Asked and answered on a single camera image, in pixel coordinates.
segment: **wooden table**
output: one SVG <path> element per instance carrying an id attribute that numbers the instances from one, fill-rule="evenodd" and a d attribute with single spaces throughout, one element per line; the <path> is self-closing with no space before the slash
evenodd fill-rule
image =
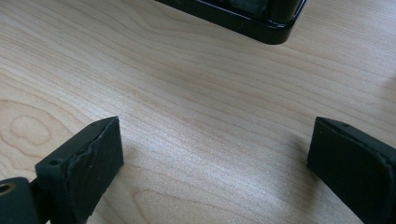
<path id="1" fill-rule="evenodd" d="M 118 115 L 89 223 L 360 223 L 306 168 L 316 116 L 396 147 L 396 2 L 309 0 L 268 46 L 152 0 L 0 2 L 0 177 Z"/>

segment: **black rubber pad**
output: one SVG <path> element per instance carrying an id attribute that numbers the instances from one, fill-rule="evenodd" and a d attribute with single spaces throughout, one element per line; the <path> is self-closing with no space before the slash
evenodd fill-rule
<path id="1" fill-rule="evenodd" d="M 364 222 L 396 223 L 396 149 L 317 118 L 308 167 Z"/>
<path id="2" fill-rule="evenodd" d="M 51 223 L 85 223 L 123 165 L 117 117 L 92 123 L 35 166 L 56 212 Z"/>

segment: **wood grain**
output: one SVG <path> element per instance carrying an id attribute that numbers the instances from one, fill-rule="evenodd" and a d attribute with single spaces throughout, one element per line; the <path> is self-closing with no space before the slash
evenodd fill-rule
<path id="1" fill-rule="evenodd" d="M 312 173 L 316 116 L 396 147 L 396 3 L 308 1 L 267 46 L 152 0 L 0 2 L 0 177 L 118 115 L 90 223 L 360 223 Z"/>

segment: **black plastic piece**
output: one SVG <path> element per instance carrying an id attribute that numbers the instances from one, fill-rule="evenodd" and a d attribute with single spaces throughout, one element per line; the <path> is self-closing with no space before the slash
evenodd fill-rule
<path id="1" fill-rule="evenodd" d="M 284 43 L 305 0 L 156 0 L 266 44 Z"/>
<path id="2" fill-rule="evenodd" d="M 364 222 L 396 223 L 396 149 L 317 118 L 308 167 Z"/>
<path id="3" fill-rule="evenodd" d="M 0 181 L 0 223 L 41 223 L 26 178 L 15 177 Z"/>
<path id="4" fill-rule="evenodd" d="M 0 182 L 0 223 L 85 223 L 122 165 L 119 119 L 96 121 L 39 162 L 32 183 Z"/>

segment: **black block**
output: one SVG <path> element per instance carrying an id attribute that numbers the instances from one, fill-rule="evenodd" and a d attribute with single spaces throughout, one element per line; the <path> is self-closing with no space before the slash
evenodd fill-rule
<path id="1" fill-rule="evenodd" d="M 0 223 L 41 223 L 26 178 L 14 177 L 0 181 Z"/>
<path id="2" fill-rule="evenodd" d="M 308 167 L 364 222 L 396 223 L 396 149 L 317 118 Z"/>
<path id="3" fill-rule="evenodd" d="M 85 223 L 122 165 L 117 117 L 92 123 L 49 154 L 35 169 L 54 202 L 51 223 Z"/>

